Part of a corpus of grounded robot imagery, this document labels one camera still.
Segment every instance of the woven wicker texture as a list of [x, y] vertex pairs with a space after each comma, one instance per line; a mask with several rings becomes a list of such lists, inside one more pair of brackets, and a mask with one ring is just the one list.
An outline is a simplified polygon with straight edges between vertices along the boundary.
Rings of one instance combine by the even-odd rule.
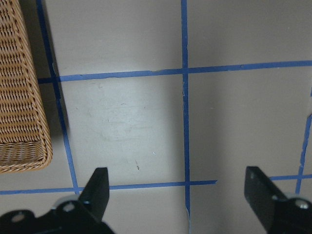
[[52, 147], [19, 1], [0, 16], [0, 173], [41, 169]]

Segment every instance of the floor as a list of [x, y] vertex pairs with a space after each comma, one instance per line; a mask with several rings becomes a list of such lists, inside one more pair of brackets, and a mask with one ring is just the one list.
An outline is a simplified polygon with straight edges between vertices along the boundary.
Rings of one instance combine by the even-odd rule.
[[117, 234], [264, 234], [248, 165], [312, 199], [312, 2], [21, 0], [54, 158], [0, 176], [42, 215], [108, 167]]

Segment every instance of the scratch mark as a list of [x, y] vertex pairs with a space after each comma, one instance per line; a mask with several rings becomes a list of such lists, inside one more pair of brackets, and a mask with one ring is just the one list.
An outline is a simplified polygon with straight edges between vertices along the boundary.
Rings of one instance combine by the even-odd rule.
[[140, 167], [138, 166], [137, 161], [136, 161], [136, 168], [137, 168], [138, 171], [140, 170]]

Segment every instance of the metal screw head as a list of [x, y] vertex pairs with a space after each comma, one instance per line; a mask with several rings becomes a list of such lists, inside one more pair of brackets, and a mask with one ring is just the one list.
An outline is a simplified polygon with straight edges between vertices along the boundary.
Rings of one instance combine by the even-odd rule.
[[25, 219], [25, 215], [22, 212], [19, 212], [18, 214], [14, 215], [11, 219], [12, 223], [18, 223]]
[[63, 210], [64, 210], [65, 212], [70, 212], [70, 211], [72, 211], [74, 208], [75, 208], [74, 204], [70, 202], [70, 203], [66, 204], [66, 205], [63, 207]]
[[309, 204], [305, 200], [302, 200], [302, 199], [297, 199], [295, 204], [297, 207], [303, 210], [306, 210], [309, 208]]

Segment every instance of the wicker basket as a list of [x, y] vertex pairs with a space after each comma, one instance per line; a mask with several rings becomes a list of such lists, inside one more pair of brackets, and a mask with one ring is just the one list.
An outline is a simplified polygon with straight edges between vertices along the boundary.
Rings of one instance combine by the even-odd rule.
[[0, 14], [0, 173], [38, 170], [52, 147], [19, 1]]

